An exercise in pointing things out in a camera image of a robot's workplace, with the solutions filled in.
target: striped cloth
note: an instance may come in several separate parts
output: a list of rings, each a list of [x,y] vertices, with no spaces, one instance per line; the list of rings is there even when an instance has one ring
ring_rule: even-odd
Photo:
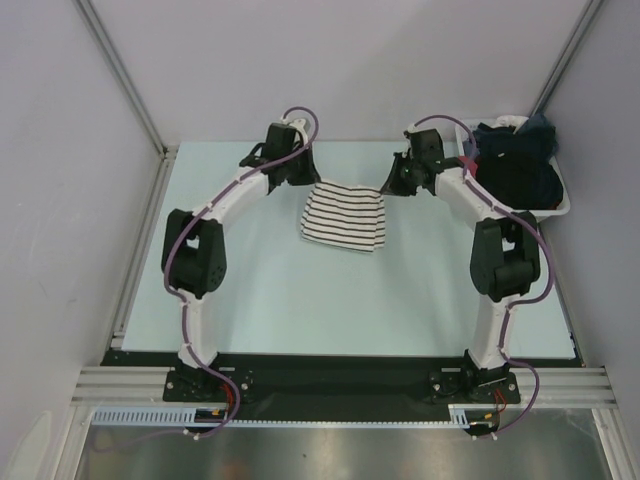
[[[384,200],[378,190],[316,183],[300,221],[302,237],[361,252],[384,246]]]

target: white wall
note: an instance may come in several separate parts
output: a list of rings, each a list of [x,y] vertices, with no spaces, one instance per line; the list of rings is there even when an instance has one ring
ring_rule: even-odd
[[[106,338],[158,159],[70,0],[0,4],[0,472]]]
[[[428,114],[527,113],[585,0],[95,0],[163,139],[256,140],[292,104],[323,140]]]
[[[640,446],[640,1],[604,8],[552,99],[569,215],[547,225],[578,341]]]

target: black cloth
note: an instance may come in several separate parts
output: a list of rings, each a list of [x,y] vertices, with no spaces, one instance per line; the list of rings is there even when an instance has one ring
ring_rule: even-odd
[[[476,180],[505,205],[518,210],[551,210],[562,202],[564,188],[549,163],[520,152],[478,159]]]
[[[556,127],[546,118],[529,119],[514,133],[514,127],[491,128],[484,123],[473,132],[481,157],[518,152],[541,162],[548,162],[558,148]]]

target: white basket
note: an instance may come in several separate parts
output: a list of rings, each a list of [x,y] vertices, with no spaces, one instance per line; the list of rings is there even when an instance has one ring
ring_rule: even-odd
[[[487,118],[487,119],[476,119],[476,120],[462,120],[469,129],[473,132],[480,123],[486,123],[487,125],[493,125],[495,123],[495,119]],[[468,140],[469,136],[467,132],[465,132],[460,125],[456,125],[456,145],[458,147],[458,155],[464,155],[464,147],[462,146],[462,142]],[[562,183],[562,188],[564,189],[564,194],[562,195],[562,202],[558,205],[558,208],[555,210],[531,210],[531,213],[535,215],[538,222],[541,222],[545,218],[549,217],[557,217],[560,215],[565,215],[569,212],[571,208],[571,202],[569,201],[569,195],[567,194],[567,186],[564,183],[564,179],[562,178],[562,172],[560,172],[560,168],[558,167],[558,162],[556,161],[556,157],[551,157],[549,160],[549,164],[553,167],[553,169],[558,174],[558,178],[560,178],[560,183]]]

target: metal floor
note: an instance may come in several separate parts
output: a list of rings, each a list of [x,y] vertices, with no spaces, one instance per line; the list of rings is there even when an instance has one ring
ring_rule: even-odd
[[[149,431],[92,427],[90,435],[106,447]],[[174,435],[118,453],[86,447],[78,472],[76,480],[612,478],[589,410],[535,411],[497,441],[460,430],[227,428],[199,443]]]

